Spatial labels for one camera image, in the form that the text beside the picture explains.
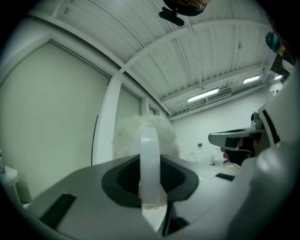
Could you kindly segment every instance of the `fluorescent light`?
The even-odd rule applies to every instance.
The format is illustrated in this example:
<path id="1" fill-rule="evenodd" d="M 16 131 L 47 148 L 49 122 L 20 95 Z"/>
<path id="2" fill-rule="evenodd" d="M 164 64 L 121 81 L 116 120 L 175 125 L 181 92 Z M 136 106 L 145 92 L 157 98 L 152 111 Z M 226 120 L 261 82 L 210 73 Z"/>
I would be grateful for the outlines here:
<path id="1" fill-rule="evenodd" d="M 205 92 L 205 93 L 202 93 L 202 94 L 197 95 L 197 96 L 195 96 L 195 97 L 191 97 L 191 98 L 189 98 L 187 101 L 190 103 L 190 102 L 193 102 L 193 101 L 195 101 L 195 100 L 198 100 L 198 99 L 207 97 L 207 96 L 209 96 L 209 95 L 215 94 L 215 93 L 217 93 L 217 92 L 219 92 L 219 89 L 218 89 L 218 88 L 217 88 L 217 89 L 214 89 L 214 90 L 211 90 L 211 91 L 208 91 L 208 92 Z"/>
<path id="2" fill-rule="evenodd" d="M 275 77 L 274 79 L 275 79 L 275 80 L 279 80 L 279 79 L 281 79 L 282 77 L 283 77 L 282 75 L 279 75 L 279 76 Z"/>
<path id="3" fill-rule="evenodd" d="M 258 75 L 258 76 L 255 76 L 255 77 L 247 78 L 247 79 L 245 79 L 245 80 L 243 81 L 243 84 L 249 83 L 249 82 L 252 82 L 252 81 L 256 81 L 256 80 L 258 80 L 259 78 L 260 78 L 259 75 Z"/>

